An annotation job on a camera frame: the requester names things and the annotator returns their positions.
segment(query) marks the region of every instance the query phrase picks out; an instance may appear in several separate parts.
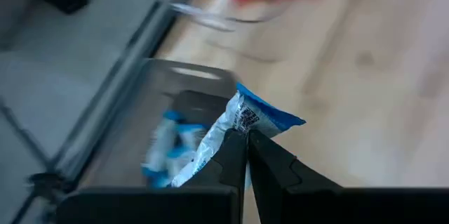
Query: wooden table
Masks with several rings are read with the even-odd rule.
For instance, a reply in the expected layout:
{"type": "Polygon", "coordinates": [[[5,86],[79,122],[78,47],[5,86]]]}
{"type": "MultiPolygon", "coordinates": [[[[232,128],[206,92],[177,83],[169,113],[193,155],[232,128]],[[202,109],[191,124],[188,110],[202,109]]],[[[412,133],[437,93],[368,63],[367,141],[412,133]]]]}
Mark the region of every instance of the wooden table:
{"type": "MultiPolygon", "coordinates": [[[[340,185],[447,186],[446,1],[297,0],[277,39],[260,44],[286,58],[278,62],[213,46],[213,31],[179,20],[157,56],[232,70],[306,119],[275,141],[340,185]]],[[[217,0],[192,3],[217,8],[217,0]]],[[[255,211],[246,200],[245,220],[255,211]]]]}

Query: gray floor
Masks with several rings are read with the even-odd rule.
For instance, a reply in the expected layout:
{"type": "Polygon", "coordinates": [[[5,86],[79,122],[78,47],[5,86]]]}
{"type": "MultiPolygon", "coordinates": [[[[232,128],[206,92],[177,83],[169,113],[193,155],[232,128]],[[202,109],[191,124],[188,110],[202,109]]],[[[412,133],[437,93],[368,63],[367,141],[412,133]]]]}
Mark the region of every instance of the gray floor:
{"type": "MultiPolygon", "coordinates": [[[[91,0],[65,15],[38,1],[21,20],[12,47],[0,52],[0,95],[48,156],[61,146],[152,2],[91,0]]],[[[23,178],[40,167],[4,118],[0,145],[0,223],[7,223],[25,196],[23,178]]]]}

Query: blue and white wrapper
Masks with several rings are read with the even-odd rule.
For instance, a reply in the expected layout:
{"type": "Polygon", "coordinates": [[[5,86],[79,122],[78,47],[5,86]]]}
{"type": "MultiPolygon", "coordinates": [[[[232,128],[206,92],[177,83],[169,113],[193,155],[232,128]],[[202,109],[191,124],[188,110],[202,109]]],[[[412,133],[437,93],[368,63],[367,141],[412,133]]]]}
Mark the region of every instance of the blue and white wrapper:
{"type": "MultiPolygon", "coordinates": [[[[280,111],[251,93],[242,84],[237,84],[237,93],[227,103],[226,111],[212,125],[201,140],[191,164],[186,165],[172,180],[173,187],[179,187],[200,171],[220,149],[227,129],[244,133],[257,129],[272,138],[291,126],[303,125],[306,121],[287,112],[280,111]]],[[[246,164],[246,188],[251,184],[249,164],[246,164]]]]}

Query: plastic bag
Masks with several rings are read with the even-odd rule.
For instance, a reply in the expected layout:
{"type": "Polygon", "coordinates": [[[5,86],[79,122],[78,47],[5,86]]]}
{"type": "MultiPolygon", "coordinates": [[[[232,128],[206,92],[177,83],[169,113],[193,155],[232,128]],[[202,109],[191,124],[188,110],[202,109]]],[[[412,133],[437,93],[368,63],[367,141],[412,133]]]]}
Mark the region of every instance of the plastic bag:
{"type": "MultiPolygon", "coordinates": [[[[251,93],[242,84],[237,84],[237,93],[227,103],[226,111],[201,140],[193,162],[186,165],[174,177],[172,186],[181,186],[209,162],[210,158],[220,149],[227,129],[234,128],[244,133],[250,129],[257,129],[271,138],[288,130],[291,126],[304,123],[304,120],[276,109],[251,93]]],[[[246,187],[250,185],[248,164],[245,184],[246,187]]]]}

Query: light wood surface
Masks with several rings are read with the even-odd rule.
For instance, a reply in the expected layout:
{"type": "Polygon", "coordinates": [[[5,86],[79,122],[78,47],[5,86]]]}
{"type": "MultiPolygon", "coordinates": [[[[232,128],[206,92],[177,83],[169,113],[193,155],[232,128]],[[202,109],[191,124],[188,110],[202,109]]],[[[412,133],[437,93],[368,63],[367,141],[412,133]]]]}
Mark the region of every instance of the light wood surface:
{"type": "Polygon", "coordinates": [[[232,70],[306,119],[275,141],[340,185],[447,186],[447,16],[447,0],[297,0],[273,29],[282,41],[260,44],[281,61],[213,46],[212,31],[186,20],[159,57],[232,70]]]}

